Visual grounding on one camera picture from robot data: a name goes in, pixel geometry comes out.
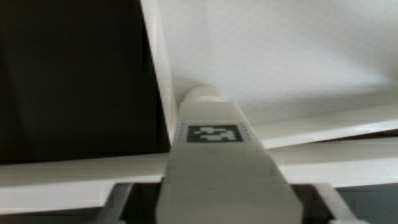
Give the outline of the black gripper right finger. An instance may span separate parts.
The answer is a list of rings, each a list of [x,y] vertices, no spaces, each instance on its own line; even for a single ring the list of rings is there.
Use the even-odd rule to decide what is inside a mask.
[[[294,184],[304,212],[301,224],[356,224],[356,215],[329,184]]]

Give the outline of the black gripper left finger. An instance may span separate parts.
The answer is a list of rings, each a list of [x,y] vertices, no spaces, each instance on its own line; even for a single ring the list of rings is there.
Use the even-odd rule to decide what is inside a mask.
[[[118,183],[104,206],[104,224],[157,224],[159,183]]]

